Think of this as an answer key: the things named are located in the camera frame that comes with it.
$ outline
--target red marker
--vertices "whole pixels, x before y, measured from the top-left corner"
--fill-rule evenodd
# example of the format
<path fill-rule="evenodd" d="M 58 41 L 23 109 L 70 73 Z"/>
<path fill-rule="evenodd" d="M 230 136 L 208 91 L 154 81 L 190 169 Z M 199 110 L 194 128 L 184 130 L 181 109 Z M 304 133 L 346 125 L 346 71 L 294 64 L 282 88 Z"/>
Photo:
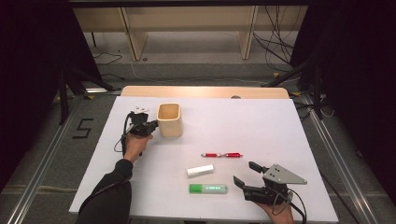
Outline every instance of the red marker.
<path fill-rule="evenodd" d="M 221 157 L 221 153 L 204 153 L 201 154 L 203 157 Z"/>
<path fill-rule="evenodd" d="M 242 157 L 243 155 L 240 154 L 239 152 L 229 152 L 224 154 L 223 156 L 225 157 Z"/>
<path fill-rule="evenodd" d="M 204 154 L 201 154 L 201 156 L 203 156 L 203 157 L 234 157 L 234 158 L 238 158 L 238 157 L 242 157 L 242 154 L 240 154 L 239 152 L 229 152 L 229 153 L 225 153 L 222 155 L 221 155 L 221 153 L 204 153 Z"/>

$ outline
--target hand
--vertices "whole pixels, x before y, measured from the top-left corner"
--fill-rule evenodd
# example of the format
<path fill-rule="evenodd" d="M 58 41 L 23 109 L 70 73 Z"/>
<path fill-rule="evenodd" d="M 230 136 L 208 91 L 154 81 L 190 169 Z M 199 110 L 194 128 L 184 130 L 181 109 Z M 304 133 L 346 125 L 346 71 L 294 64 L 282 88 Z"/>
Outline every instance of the hand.
<path fill-rule="evenodd" d="M 291 224 L 294 223 L 293 213 L 291 212 L 290 204 L 282 203 L 275 205 L 274 214 L 278 214 L 275 216 L 273 214 L 273 206 L 267 205 L 263 203 L 256 203 L 260 208 L 262 208 L 265 213 L 267 213 L 268 217 L 273 220 L 275 224 Z"/>
<path fill-rule="evenodd" d="M 147 137 L 136 136 L 131 133 L 126 135 L 126 152 L 124 159 L 134 162 L 139 158 L 139 154 L 146 149 L 148 141 L 152 139 L 152 135 Z"/>

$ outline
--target cable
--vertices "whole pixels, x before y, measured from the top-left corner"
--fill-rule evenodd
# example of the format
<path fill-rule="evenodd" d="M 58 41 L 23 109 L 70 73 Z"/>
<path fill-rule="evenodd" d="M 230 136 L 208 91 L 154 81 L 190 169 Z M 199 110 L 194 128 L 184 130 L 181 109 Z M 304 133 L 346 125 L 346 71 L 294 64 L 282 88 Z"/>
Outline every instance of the cable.
<path fill-rule="evenodd" d="M 301 104 L 299 106 L 296 107 L 297 110 L 301 109 L 301 108 L 306 108 L 306 107 L 310 107 L 310 106 L 314 106 L 314 105 L 305 105 L 305 104 Z"/>
<path fill-rule="evenodd" d="M 273 207 L 273 209 L 272 209 L 272 215 L 274 215 L 274 216 L 278 216 L 279 214 L 281 214 L 284 210 L 285 210 L 285 208 L 288 206 L 288 204 L 290 204 L 291 203 L 291 200 L 289 200 L 288 198 L 285 198 L 285 196 L 283 196 L 281 193 L 279 193 L 279 192 L 276 192 L 275 191 L 275 193 L 276 193 L 276 197 L 275 197 L 275 199 L 274 199 L 274 203 L 273 203 L 273 205 L 272 205 L 272 207 Z M 276 202 L 277 202 L 277 198 L 278 197 L 281 197 L 281 198 L 283 198 L 283 200 L 285 200 L 285 206 L 282 208 L 282 209 L 280 209 L 280 211 L 278 212 L 278 213 L 275 213 L 275 207 L 276 207 Z"/>
<path fill-rule="evenodd" d="M 276 42 L 274 42 L 274 41 L 269 41 L 269 40 L 267 40 L 267 39 L 263 39 L 263 38 L 259 37 L 255 32 L 253 32 L 253 34 L 256 35 L 256 36 L 257 36 L 260 40 L 262 40 L 262 41 L 270 42 L 271 44 L 280 45 L 279 43 L 276 43 Z M 294 49 L 294 46 L 292 46 L 292 45 L 290 45 L 290 44 L 287 44 L 287 43 L 285 43 L 285 47 L 286 47 L 286 48 L 289 48 L 289 49 Z"/>
<path fill-rule="evenodd" d="M 334 111 L 335 111 L 335 110 L 333 110 L 332 113 L 331 113 L 330 115 L 328 115 L 328 114 L 324 113 L 324 111 L 323 111 L 322 108 L 320 108 L 321 114 L 322 114 L 324 117 L 326 117 L 326 118 L 331 118 L 331 117 L 334 115 Z"/>
<path fill-rule="evenodd" d="M 99 58 L 100 56 L 102 56 L 102 55 L 104 55 L 104 54 L 119 57 L 119 58 L 117 58 L 117 59 L 115 59 L 115 60 L 113 60 L 113 61 L 111 61 L 111 62 L 109 62 L 109 63 L 105 63 L 105 64 L 114 63 L 115 61 L 118 61 L 119 59 L 122 58 L 122 55 L 120 55 L 120 54 L 111 54 L 111 53 L 107 53 L 107 52 L 100 53 L 99 55 L 93 56 L 93 58 L 94 58 L 94 59 L 95 59 L 95 58 Z"/>
<path fill-rule="evenodd" d="M 284 40 L 291 34 L 291 32 L 293 31 L 293 29 L 294 29 L 294 27 L 295 27 L 295 25 L 297 24 L 297 21 L 299 20 L 299 18 L 300 18 L 300 14 L 301 14 L 301 7 L 299 7 L 299 11 L 298 11 L 298 14 L 297 14 L 297 18 L 296 18 L 296 20 L 295 20 L 295 22 L 294 22 L 294 24 L 292 25 L 292 27 L 291 27 L 291 29 L 290 29 L 290 31 L 289 31 L 289 33 L 284 37 L 284 38 L 282 38 L 281 37 L 281 35 L 280 35 L 280 25 L 281 25 L 281 23 L 282 23 L 282 21 L 283 21 L 283 18 L 284 18 L 284 15 L 285 15 L 285 12 L 286 12 L 286 10 L 287 10 L 287 8 L 288 7 L 285 7 L 285 9 L 283 10 L 283 13 L 282 13 L 282 17 L 281 17 L 281 19 L 280 19 L 280 21 L 279 21 L 279 11 L 280 11 L 280 7 L 279 6 L 277 6 L 276 7 L 276 20 L 274 21 L 273 20 L 273 18 L 270 16 L 270 13 L 268 12 L 268 8 L 267 7 L 264 7 L 265 8 L 265 11 L 266 11 L 266 13 L 267 13 L 267 16 L 268 16 L 268 18 L 270 19 L 270 22 L 271 22 L 271 24 L 272 24 L 272 27 L 273 27 L 273 31 L 272 31 L 272 34 L 271 34 L 271 38 L 270 38 L 270 42 L 268 42 L 268 40 L 263 40 L 263 41 L 267 41 L 268 42 L 268 44 L 267 44 L 267 46 L 265 47 L 265 49 L 266 50 L 268 50 L 269 52 L 274 52 L 274 50 L 277 48 L 277 47 L 281 47 L 281 50 L 282 50 L 282 52 L 283 52 L 283 55 L 284 55 L 284 57 L 285 57 L 285 59 L 287 60 L 288 59 L 288 57 L 286 56 L 286 53 L 289 55 L 289 57 L 291 57 L 291 55 L 290 55 L 290 53 L 289 53 L 289 51 L 288 51 L 288 47 L 290 46 L 289 44 L 287 44 L 287 43 L 285 43 L 284 42 Z M 272 40 L 272 37 L 275 37 L 275 38 L 277 38 L 277 40 L 278 40 L 278 43 L 277 43 L 277 46 L 276 47 L 274 47 L 272 50 L 269 50 L 269 44 L 270 43 L 273 43 L 273 41 L 271 41 Z M 268 63 L 268 64 L 270 64 L 268 61 L 271 59 L 271 55 L 270 55 L 270 57 L 269 57 L 269 60 L 267 59 L 267 52 L 265 53 L 265 61 Z"/>
<path fill-rule="evenodd" d="M 311 114 L 311 111 L 312 111 L 313 109 L 314 109 L 314 108 L 310 108 L 310 109 L 308 110 L 308 112 L 306 112 L 305 116 L 300 117 L 301 122 L 303 122 L 306 118 L 309 117 L 309 115 Z"/>
<path fill-rule="evenodd" d="M 117 150 L 116 150 L 116 146 L 119 144 L 120 141 L 121 141 L 121 139 L 120 139 L 120 140 L 116 143 L 116 145 L 114 146 L 114 151 L 115 151 L 115 152 L 122 152 L 122 151 L 117 151 Z"/>
<path fill-rule="evenodd" d="M 119 78 L 119 79 L 125 80 L 125 77 L 119 77 L 119 76 L 114 75 L 114 74 L 111 74 L 111 73 L 102 74 L 102 77 L 104 77 L 104 76 L 113 76 L 113 77 L 117 77 L 117 78 Z"/>
<path fill-rule="evenodd" d="M 291 192 L 295 193 L 297 195 L 297 197 L 300 199 L 300 202 L 303 205 L 304 212 L 302 212 L 294 203 L 290 203 L 290 206 L 293 207 L 298 213 L 300 213 L 300 215 L 303 217 L 302 224 L 305 224 L 306 220 L 308 219 L 308 217 L 306 215 L 306 209 L 305 209 L 304 202 L 301 199 L 300 195 L 296 191 L 294 191 L 293 189 L 288 189 L 288 190 L 290 190 Z"/>
<path fill-rule="evenodd" d="M 337 195 L 338 199 L 340 199 L 341 203 L 344 205 L 348 213 L 352 216 L 352 218 L 356 221 L 356 223 L 359 224 L 358 219 L 355 217 L 353 214 L 352 210 L 347 206 L 347 203 L 344 201 L 344 199 L 341 197 L 341 195 L 338 193 L 338 191 L 335 189 L 335 187 L 330 183 L 330 181 L 327 179 L 327 177 L 319 170 L 319 173 L 321 177 L 326 181 L 326 183 L 329 185 L 329 187 L 334 191 L 334 193 Z"/>
<path fill-rule="evenodd" d="M 270 53 L 272 53 L 274 56 L 276 56 L 276 57 L 277 57 L 278 59 L 280 59 L 282 62 L 284 62 L 284 63 L 286 63 L 286 64 L 290 64 L 288 61 L 286 61 L 285 59 L 281 58 L 279 55 L 277 55 L 275 52 L 273 52 L 272 50 L 270 50 L 270 49 L 268 48 L 269 44 L 270 44 L 270 43 L 273 43 L 273 41 L 267 40 L 268 45 L 267 45 L 267 46 L 264 46 L 264 44 L 260 41 L 260 38 L 257 36 L 256 33 L 253 33 L 253 36 L 254 36 L 254 38 L 256 38 L 257 42 L 259 42 L 259 45 L 260 45 L 263 49 L 265 49 L 265 50 L 269 51 Z"/>
<path fill-rule="evenodd" d="M 298 79 L 300 79 L 299 77 L 297 77 L 297 78 L 295 78 L 295 79 L 292 79 L 292 80 L 286 80 L 286 81 L 284 81 L 283 83 L 285 83 L 285 82 L 292 82 L 292 81 L 296 81 L 296 80 L 298 80 Z"/>

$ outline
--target floor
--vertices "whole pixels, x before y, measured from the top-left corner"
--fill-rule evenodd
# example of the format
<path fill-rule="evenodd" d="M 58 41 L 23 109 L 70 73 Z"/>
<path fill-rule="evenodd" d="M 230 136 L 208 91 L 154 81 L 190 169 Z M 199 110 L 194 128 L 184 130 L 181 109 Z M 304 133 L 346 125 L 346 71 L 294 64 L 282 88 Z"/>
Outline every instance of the floor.
<path fill-rule="evenodd" d="M 91 34 L 84 35 L 101 73 L 103 75 L 111 74 L 104 76 L 104 80 L 114 85 L 122 85 L 126 81 L 133 82 L 135 85 L 167 85 L 169 83 L 172 85 L 186 85 L 187 83 L 189 85 L 191 82 L 186 81 L 193 79 L 192 84 L 194 85 L 260 86 L 262 83 L 273 80 L 274 73 L 277 72 L 274 69 L 268 69 L 265 74 L 256 71 L 262 71 L 263 66 L 272 65 L 282 70 L 290 69 L 278 58 L 266 53 L 257 41 L 252 43 L 249 59 L 242 60 L 236 33 L 233 32 L 150 33 L 144 53 L 138 62 L 131 61 L 124 34 L 94 34 L 96 47 L 93 46 Z M 269 39 L 271 33 L 259 32 L 258 35 Z M 297 33 L 291 32 L 285 35 L 288 35 L 288 44 L 293 45 Z M 279 55 L 287 55 L 276 45 L 270 46 Z M 190 77 L 192 73 L 186 72 L 199 69 L 204 71 L 205 80 Z M 114 75 L 126 77 L 126 80 L 119 79 Z M 283 87 L 288 91 L 297 91 L 295 87 L 297 80 L 295 79 L 298 78 L 285 82 Z M 68 213 L 68 207 L 73 201 L 80 181 L 80 178 L 76 176 L 83 176 L 94 151 L 95 141 L 99 138 L 105 125 L 106 120 L 103 118 L 106 117 L 106 113 L 111 109 L 115 99 L 114 94 L 98 94 L 94 97 L 95 100 L 83 99 L 76 108 L 75 119 L 71 122 L 64 140 L 61 141 L 60 149 L 50 161 L 50 168 L 45 171 L 45 178 L 30 203 L 23 223 L 75 222 L 76 216 Z M 297 103 L 306 103 L 305 100 L 303 97 L 295 98 Z M 375 180 L 364 158 L 356 154 L 357 149 L 341 121 L 336 115 L 330 116 L 332 109 L 328 107 L 323 110 L 328 118 L 324 117 L 322 123 L 331 134 L 332 140 L 337 145 L 337 150 L 347 161 L 347 168 L 355 178 L 357 186 L 376 218 L 376 221 L 371 223 L 394 222 L 396 220 L 394 204 Z M 299 109 L 298 112 L 301 117 L 307 115 L 306 108 Z M 95 122 L 92 123 L 92 137 L 84 141 L 70 140 L 74 135 L 79 134 L 75 131 L 78 121 L 86 118 L 87 114 L 95 119 Z M 59 103 L 55 99 L 54 105 L 48 113 L 47 121 L 37 136 L 35 146 L 26 153 L 14 176 L 0 194 L 0 223 L 7 223 L 14 206 L 17 205 L 32 180 L 37 167 L 40 166 L 41 159 L 46 156 L 47 149 L 51 147 L 51 140 L 59 130 L 59 115 Z M 329 183 L 337 190 L 334 191 L 325 181 L 340 223 L 355 223 L 355 221 L 339 198 L 346 201 L 360 223 L 370 223 L 361 217 L 359 207 L 356 206 L 356 202 L 354 203 L 350 191 L 337 172 L 333 158 L 323 143 L 313 117 L 311 115 L 302 119 L 302 124 L 317 160 L 318 168 L 325 173 Z M 180 223 L 180 221 L 135 219 L 134 223 Z"/>

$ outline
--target green highlighter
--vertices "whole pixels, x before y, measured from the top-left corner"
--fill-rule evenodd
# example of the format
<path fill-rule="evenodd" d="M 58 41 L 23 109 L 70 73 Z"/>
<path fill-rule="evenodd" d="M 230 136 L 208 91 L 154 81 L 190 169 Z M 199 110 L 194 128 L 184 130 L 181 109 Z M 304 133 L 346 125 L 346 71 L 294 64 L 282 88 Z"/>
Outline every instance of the green highlighter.
<path fill-rule="evenodd" d="M 224 184 L 190 184 L 190 193 L 225 194 L 227 185 Z"/>

